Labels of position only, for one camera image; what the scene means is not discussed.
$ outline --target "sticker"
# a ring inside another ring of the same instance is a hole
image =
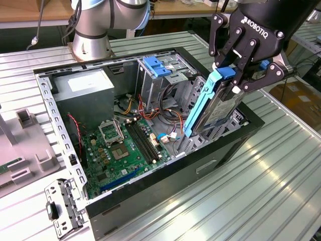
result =
[[[68,84],[73,92],[94,88],[99,86],[99,79],[95,78],[93,75],[82,76],[74,79],[69,79]]]
[[[293,92],[299,91],[298,87],[296,87],[295,85],[289,85],[288,88]]]
[[[166,69],[175,69],[175,67],[172,66],[172,65],[165,66],[165,68],[166,68]]]
[[[301,95],[299,96],[299,98],[303,101],[303,102],[309,102],[311,101],[308,97],[306,97],[305,95]]]
[[[124,170],[121,170],[121,173],[122,173],[122,175],[126,175],[126,174],[127,174],[127,171],[126,171],[126,169],[124,169]]]

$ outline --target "aluminum table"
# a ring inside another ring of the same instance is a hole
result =
[[[208,45],[188,32],[111,41],[117,56],[183,46],[208,69]],[[0,55],[4,119],[27,107],[63,166],[32,70],[73,63],[67,47]],[[232,160],[103,240],[309,240],[321,225],[321,137],[263,90],[244,102],[265,126]],[[67,170],[0,199],[2,240],[56,240],[44,187]],[[91,241],[84,226],[66,240]]]

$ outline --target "metal bracket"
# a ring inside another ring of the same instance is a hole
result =
[[[58,179],[45,188],[47,213],[59,240],[82,228],[85,210],[77,210],[74,199],[80,193],[74,179]]]

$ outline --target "label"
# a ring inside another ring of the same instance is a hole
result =
[[[95,78],[93,75],[82,76],[68,80],[68,84],[72,92],[97,87],[99,82],[99,79]]]
[[[174,66],[172,65],[168,65],[168,66],[165,66],[166,69],[175,69]]]
[[[263,36],[263,38],[267,38],[269,36],[269,33],[266,32],[261,26],[253,22],[252,20],[248,19],[247,17],[244,16],[244,19],[241,20],[241,23],[247,24],[250,27],[252,27],[257,33]]]
[[[227,101],[219,100],[219,103],[216,105],[215,109],[213,110],[212,114],[206,121],[204,126],[210,125],[212,123],[216,123],[217,121],[225,118],[228,113],[235,108],[235,104],[240,97],[243,96],[243,92],[236,94],[232,99]]]
[[[307,96],[305,96],[305,95],[301,95],[301,96],[299,96],[299,98],[303,101],[303,102],[310,102],[311,100],[307,97]]]
[[[299,91],[299,89],[295,85],[289,85],[288,88],[293,92]]]

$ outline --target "blue drive bracket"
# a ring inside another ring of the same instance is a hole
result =
[[[198,117],[203,113],[204,106],[207,101],[213,99],[215,95],[214,87],[218,81],[223,81],[232,78],[235,75],[235,71],[231,67],[224,67],[215,69],[208,77],[205,85],[201,90],[201,94],[197,99],[191,113],[189,114],[183,131],[187,137],[190,137],[193,132],[193,126],[195,125]]]
[[[172,72],[166,69],[162,62],[160,62],[156,57],[146,57],[143,58],[144,64],[147,68],[158,78],[170,75]]]

